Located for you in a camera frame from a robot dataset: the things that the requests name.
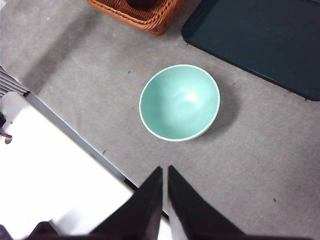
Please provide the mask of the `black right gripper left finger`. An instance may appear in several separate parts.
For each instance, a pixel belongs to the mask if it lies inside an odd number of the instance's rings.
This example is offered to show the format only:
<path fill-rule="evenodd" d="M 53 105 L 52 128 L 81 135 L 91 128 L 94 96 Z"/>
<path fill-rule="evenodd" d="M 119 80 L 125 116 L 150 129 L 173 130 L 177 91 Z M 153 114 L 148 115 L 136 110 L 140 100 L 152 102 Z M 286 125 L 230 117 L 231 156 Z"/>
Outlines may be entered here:
<path fill-rule="evenodd" d="M 163 207 L 163 169 L 157 167 L 138 190 L 92 230 L 90 240 L 156 240 Z"/>

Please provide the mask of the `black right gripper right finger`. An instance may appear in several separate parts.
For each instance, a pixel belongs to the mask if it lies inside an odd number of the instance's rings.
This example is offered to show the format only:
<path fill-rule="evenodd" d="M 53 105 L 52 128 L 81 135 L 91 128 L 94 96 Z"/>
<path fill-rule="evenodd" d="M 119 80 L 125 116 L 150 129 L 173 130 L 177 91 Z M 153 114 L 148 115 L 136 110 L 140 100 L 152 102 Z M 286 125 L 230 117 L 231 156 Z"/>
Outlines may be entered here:
<path fill-rule="evenodd" d="M 170 165 L 168 198 L 188 240 L 249 240 L 250 237 L 208 204 L 187 180 Z"/>

